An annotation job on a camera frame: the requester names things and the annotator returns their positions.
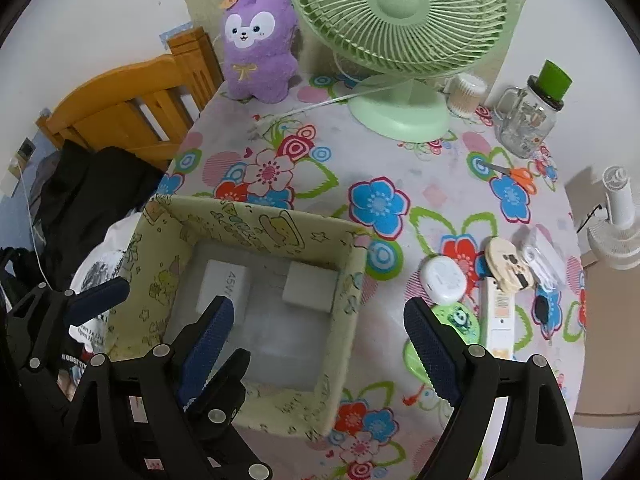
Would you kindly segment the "cotton swab container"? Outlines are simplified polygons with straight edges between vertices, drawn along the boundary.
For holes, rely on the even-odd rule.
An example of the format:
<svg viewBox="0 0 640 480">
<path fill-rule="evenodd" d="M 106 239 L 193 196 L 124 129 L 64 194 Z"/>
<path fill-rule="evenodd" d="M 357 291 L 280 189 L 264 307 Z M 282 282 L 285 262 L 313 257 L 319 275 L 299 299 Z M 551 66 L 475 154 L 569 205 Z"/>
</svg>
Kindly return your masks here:
<svg viewBox="0 0 640 480">
<path fill-rule="evenodd" d="M 487 92 L 487 82 L 469 73 L 457 74 L 450 80 L 446 104 L 451 113 L 471 118 Z"/>
</svg>

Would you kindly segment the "white plug adapter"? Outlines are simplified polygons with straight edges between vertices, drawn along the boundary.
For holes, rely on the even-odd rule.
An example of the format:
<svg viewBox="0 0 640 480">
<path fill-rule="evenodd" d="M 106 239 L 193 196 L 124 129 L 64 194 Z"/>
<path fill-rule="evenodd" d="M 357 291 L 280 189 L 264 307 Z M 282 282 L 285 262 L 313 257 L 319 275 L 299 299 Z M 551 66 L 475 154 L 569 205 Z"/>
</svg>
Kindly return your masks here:
<svg viewBox="0 0 640 480">
<path fill-rule="evenodd" d="M 330 313 L 338 273 L 330 269 L 292 261 L 284 284 L 282 299 L 294 307 Z"/>
</svg>

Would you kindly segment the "glass jar green lid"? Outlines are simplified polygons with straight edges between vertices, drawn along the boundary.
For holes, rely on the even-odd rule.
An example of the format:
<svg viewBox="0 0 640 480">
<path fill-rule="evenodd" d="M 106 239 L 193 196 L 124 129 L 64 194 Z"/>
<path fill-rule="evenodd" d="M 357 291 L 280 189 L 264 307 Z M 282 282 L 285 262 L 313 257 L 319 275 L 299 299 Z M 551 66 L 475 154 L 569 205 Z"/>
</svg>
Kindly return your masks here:
<svg viewBox="0 0 640 480">
<path fill-rule="evenodd" d="M 572 82 L 562 68 L 547 60 L 523 88 L 506 88 L 494 107 L 498 141 L 516 157 L 531 158 L 555 126 Z"/>
</svg>

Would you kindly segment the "beige bear-shaped mirror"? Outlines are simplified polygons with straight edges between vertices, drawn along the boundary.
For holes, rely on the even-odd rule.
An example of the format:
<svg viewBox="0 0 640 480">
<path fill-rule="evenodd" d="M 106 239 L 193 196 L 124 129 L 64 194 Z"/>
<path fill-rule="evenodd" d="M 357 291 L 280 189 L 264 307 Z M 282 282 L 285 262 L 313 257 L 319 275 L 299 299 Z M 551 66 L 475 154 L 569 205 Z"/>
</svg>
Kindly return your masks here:
<svg viewBox="0 0 640 480">
<path fill-rule="evenodd" d="M 501 237 L 491 237 L 485 247 L 488 268 L 498 287 L 509 296 L 533 288 L 535 280 L 516 247 Z"/>
</svg>

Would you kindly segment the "purple plush bunny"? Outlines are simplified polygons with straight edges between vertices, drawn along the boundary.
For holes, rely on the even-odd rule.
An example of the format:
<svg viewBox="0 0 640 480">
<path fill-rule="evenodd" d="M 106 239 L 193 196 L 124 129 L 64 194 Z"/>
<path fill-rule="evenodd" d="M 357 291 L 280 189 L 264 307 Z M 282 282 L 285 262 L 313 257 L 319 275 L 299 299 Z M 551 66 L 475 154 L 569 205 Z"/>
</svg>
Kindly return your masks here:
<svg viewBox="0 0 640 480">
<path fill-rule="evenodd" d="M 298 67 L 296 29 L 291 0 L 232 0 L 220 24 L 221 69 L 230 98 L 277 103 L 288 96 Z"/>
</svg>

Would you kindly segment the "yellow fabric storage box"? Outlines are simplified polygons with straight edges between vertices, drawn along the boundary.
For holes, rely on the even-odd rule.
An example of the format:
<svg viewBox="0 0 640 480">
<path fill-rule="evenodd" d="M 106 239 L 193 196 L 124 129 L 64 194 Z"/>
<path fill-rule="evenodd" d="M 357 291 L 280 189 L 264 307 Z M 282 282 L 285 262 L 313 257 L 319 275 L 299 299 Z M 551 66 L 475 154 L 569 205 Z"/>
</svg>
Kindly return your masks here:
<svg viewBox="0 0 640 480">
<path fill-rule="evenodd" d="M 274 207 L 175 195 L 147 203 L 122 257 L 128 298 L 104 339 L 115 361 L 171 344 L 195 322 L 208 260 L 247 266 L 245 320 L 222 346 L 250 352 L 240 425 L 283 437 L 328 434 L 352 354 L 371 232 L 346 220 Z M 330 313 L 282 299 L 291 262 L 338 273 Z"/>
</svg>

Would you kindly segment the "white printed bag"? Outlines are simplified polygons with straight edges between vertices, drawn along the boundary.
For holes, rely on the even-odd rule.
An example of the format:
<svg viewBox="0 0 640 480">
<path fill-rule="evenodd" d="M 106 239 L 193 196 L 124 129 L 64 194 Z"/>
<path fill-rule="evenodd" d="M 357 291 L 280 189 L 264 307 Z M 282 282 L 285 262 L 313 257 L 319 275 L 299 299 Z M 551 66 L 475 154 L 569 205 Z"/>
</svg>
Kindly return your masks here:
<svg viewBox="0 0 640 480">
<path fill-rule="evenodd" d="M 120 260 L 125 255 L 140 217 L 140 212 L 135 212 L 107 229 L 104 240 L 89 252 L 77 269 L 70 283 L 71 290 L 79 294 L 116 278 Z M 81 344 L 82 350 L 92 356 L 104 350 L 107 322 L 108 312 L 103 312 L 81 326 L 70 326 L 68 333 L 73 341 Z"/>
</svg>

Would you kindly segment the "white remote control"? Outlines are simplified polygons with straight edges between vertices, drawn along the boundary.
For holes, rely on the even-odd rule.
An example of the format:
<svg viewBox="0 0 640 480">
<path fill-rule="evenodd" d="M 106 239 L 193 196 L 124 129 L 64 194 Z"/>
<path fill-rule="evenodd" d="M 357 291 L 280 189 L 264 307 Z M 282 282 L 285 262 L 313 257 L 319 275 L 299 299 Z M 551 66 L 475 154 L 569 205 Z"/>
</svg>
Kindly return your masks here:
<svg viewBox="0 0 640 480">
<path fill-rule="evenodd" d="M 495 358 L 514 358 L 515 300 L 494 278 L 484 278 L 480 285 L 480 341 Z"/>
</svg>

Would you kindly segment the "floral tablecloth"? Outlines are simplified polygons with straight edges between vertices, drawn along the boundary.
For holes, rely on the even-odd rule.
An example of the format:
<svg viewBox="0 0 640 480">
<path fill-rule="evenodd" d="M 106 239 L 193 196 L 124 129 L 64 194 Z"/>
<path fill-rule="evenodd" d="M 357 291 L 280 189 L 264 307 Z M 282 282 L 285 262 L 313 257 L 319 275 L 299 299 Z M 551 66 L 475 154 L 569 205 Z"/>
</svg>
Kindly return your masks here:
<svg viewBox="0 0 640 480">
<path fill-rule="evenodd" d="M 452 118 L 444 136 L 406 143 L 364 128 L 335 102 L 335 77 L 302 80 L 278 104 L 231 101 L 219 91 L 186 136 L 160 192 L 304 210 L 367 226 L 373 234 L 349 375 L 329 437 L 319 441 L 245 433 L 279 479 L 412 479 L 448 422 L 449 405 L 402 360 L 402 307 L 420 295 L 429 256 L 453 258 L 480 308 L 485 243 L 518 242 L 538 226 L 565 262 L 568 280 L 547 296 L 516 298 L 515 354 L 545 356 L 568 406 L 585 366 L 585 279 L 558 168 L 546 148 L 526 162 L 536 195 L 485 162 L 521 167 L 496 141 L 491 111 Z"/>
</svg>

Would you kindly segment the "clear plastic box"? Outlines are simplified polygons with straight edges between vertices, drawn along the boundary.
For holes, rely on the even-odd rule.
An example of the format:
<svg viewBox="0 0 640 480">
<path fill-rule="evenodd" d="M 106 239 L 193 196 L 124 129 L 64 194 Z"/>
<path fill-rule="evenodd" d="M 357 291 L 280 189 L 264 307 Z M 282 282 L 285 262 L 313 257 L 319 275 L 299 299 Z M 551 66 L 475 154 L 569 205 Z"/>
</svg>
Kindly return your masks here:
<svg viewBox="0 0 640 480">
<path fill-rule="evenodd" d="M 545 292 L 553 292 L 566 284 L 565 262 L 538 226 L 528 231 L 518 252 Z"/>
</svg>

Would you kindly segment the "white rounded case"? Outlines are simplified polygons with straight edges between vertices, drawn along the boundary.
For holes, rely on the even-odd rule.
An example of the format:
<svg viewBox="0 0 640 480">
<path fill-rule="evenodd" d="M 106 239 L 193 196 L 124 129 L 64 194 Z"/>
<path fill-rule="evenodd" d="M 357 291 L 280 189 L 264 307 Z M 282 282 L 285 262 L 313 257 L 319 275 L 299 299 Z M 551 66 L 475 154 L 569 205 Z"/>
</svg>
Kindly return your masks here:
<svg viewBox="0 0 640 480">
<path fill-rule="evenodd" d="M 459 302 L 468 286 L 460 266 L 447 256 L 426 258 L 420 267 L 419 280 L 434 304 L 442 306 Z"/>
</svg>

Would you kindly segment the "wooden chair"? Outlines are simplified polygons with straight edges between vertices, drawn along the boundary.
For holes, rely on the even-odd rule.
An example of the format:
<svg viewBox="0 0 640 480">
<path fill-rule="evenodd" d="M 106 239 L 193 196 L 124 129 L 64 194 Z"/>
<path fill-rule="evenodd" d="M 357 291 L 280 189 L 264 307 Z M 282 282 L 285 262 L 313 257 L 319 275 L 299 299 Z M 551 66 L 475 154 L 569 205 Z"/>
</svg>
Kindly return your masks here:
<svg viewBox="0 0 640 480">
<path fill-rule="evenodd" d="M 36 121 L 62 148 L 90 152 L 116 146 L 165 170 L 194 120 L 180 92 L 204 110 L 224 81 L 212 42 L 201 27 L 168 39 L 170 52 L 109 70 L 70 92 Z"/>
</svg>

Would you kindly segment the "black car key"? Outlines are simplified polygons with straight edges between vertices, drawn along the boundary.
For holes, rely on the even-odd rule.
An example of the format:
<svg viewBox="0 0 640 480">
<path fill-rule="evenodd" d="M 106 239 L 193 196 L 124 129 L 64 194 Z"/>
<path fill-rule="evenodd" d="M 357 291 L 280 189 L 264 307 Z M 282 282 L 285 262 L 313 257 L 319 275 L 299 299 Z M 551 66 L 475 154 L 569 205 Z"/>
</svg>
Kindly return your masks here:
<svg viewBox="0 0 640 480">
<path fill-rule="evenodd" d="M 549 319 L 549 301 L 546 296 L 537 295 L 534 299 L 532 315 L 539 325 L 546 325 Z"/>
</svg>

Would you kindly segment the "green panda speaker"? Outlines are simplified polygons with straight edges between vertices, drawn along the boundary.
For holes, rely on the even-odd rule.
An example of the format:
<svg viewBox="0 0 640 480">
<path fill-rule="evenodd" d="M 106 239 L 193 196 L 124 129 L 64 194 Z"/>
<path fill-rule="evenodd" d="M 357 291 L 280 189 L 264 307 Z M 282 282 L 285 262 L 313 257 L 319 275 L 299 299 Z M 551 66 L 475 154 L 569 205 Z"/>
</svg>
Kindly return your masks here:
<svg viewBox="0 0 640 480">
<path fill-rule="evenodd" d="M 480 323 L 464 304 L 438 304 L 432 307 L 432 312 L 439 322 L 452 327 L 466 344 L 480 343 Z"/>
</svg>

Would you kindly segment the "green desk fan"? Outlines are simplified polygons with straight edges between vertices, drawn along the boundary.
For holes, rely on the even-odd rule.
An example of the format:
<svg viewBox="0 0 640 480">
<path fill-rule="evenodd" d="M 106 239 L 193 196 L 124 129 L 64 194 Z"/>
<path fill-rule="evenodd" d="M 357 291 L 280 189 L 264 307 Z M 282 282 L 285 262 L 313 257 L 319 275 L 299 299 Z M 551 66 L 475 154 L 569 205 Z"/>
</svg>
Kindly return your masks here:
<svg viewBox="0 0 640 480">
<path fill-rule="evenodd" d="M 371 71 L 345 102 L 386 138 L 431 142 L 449 128 L 434 89 L 480 62 L 514 26 L 514 0 L 292 0 L 333 53 Z"/>
</svg>

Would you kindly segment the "white charger adapter 45W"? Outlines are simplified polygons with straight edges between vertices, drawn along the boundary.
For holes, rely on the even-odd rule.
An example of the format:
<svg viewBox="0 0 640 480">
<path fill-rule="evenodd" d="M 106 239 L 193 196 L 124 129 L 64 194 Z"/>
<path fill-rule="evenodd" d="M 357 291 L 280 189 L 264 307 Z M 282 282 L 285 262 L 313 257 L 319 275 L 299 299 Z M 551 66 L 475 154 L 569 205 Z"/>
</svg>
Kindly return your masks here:
<svg viewBox="0 0 640 480">
<path fill-rule="evenodd" d="M 224 296 L 232 302 L 233 325 L 242 325 L 245 320 L 248 296 L 250 296 L 250 284 L 252 284 L 252 276 L 247 266 L 208 260 L 198 293 L 196 312 L 204 313 L 215 297 Z"/>
</svg>

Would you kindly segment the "orange handled scissors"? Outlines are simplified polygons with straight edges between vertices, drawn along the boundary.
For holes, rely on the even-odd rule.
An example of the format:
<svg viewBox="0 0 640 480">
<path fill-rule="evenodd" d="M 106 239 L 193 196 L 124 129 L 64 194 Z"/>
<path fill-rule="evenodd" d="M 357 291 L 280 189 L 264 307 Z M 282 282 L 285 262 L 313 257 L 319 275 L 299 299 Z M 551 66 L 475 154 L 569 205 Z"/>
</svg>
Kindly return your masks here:
<svg viewBox="0 0 640 480">
<path fill-rule="evenodd" d="M 486 162 L 485 166 L 491 170 L 497 171 L 499 174 L 505 174 L 510 177 L 521 188 L 524 188 L 529 195 L 537 194 L 537 187 L 534 183 L 533 174 L 526 168 L 509 168 L 494 165 L 490 162 Z"/>
</svg>

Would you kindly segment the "black clothing pile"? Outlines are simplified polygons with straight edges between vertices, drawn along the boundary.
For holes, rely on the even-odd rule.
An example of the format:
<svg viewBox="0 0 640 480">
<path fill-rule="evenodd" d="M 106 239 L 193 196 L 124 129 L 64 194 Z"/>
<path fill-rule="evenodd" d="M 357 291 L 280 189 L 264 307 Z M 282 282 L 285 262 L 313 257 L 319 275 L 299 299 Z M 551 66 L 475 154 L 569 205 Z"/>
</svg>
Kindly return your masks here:
<svg viewBox="0 0 640 480">
<path fill-rule="evenodd" d="M 46 244 L 41 254 L 1 249 L 1 265 L 13 266 L 12 272 L 1 271 L 1 297 L 14 306 L 44 281 L 56 290 L 68 288 L 107 229 L 141 208 L 163 176 L 163 170 L 122 148 L 110 146 L 92 154 L 65 142 L 58 166 L 43 183 L 35 215 Z"/>
</svg>

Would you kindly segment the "white floor fan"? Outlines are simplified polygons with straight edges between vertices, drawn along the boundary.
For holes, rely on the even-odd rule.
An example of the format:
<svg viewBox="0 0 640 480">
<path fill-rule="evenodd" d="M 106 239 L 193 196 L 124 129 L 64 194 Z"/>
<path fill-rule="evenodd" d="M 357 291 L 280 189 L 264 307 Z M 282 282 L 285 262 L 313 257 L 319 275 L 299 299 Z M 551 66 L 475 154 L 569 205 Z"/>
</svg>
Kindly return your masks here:
<svg viewBox="0 0 640 480">
<path fill-rule="evenodd" d="M 623 166 L 603 170 L 604 205 L 580 226 L 589 253 L 617 271 L 639 266 L 639 180 Z"/>
</svg>

